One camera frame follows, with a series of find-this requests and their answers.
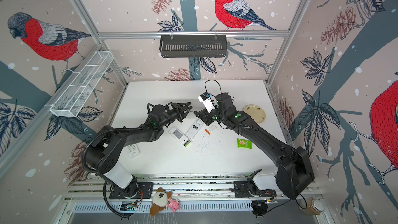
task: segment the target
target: green snack packet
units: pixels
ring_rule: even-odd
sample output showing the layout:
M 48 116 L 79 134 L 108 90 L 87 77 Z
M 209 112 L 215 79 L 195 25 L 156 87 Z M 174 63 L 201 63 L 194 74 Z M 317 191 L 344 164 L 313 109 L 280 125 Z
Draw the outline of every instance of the green snack packet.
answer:
M 251 141 L 238 138 L 238 148 L 249 148 L 249 149 L 251 149 Z

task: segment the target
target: round plate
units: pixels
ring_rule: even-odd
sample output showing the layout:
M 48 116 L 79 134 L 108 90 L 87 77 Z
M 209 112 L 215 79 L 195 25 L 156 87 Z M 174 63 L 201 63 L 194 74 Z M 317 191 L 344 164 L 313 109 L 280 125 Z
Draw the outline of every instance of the round plate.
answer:
M 257 124 L 264 122 L 266 119 L 266 113 L 263 108 L 257 105 L 247 105 L 242 109 L 242 111 L 249 114 Z

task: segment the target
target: brown plush ear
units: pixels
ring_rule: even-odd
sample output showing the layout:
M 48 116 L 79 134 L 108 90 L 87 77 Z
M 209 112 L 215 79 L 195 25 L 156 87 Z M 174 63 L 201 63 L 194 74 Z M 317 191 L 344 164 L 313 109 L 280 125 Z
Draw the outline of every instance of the brown plush ear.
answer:
M 150 208 L 149 212 L 151 216 L 155 216 L 159 213 L 160 207 L 156 204 L 152 203 L 152 207 Z

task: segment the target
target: pink toy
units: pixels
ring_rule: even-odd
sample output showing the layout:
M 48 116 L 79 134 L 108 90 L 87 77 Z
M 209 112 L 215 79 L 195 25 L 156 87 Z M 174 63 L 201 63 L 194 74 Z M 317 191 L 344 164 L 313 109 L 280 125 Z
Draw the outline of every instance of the pink toy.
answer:
M 173 212 L 176 212 L 177 209 L 180 209 L 180 203 L 178 200 L 169 199 L 167 207 L 171 208 Z

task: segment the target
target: gray floor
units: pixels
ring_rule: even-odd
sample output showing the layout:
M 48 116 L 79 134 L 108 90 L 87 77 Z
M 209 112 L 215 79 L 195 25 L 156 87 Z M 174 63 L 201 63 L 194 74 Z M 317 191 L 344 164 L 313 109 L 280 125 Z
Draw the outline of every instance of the gray floor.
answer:
M 256 218 L 250 211 L 236 212 L 176 212 L 162 213 L 151 217 L 149 214 L 135 214 L 129 220 L 121 220 L 113 213 L 72 214 L 69 224 L 266 224 L 266 223 L 317 224 L 314 216 L 306 216 L 295 201 Z

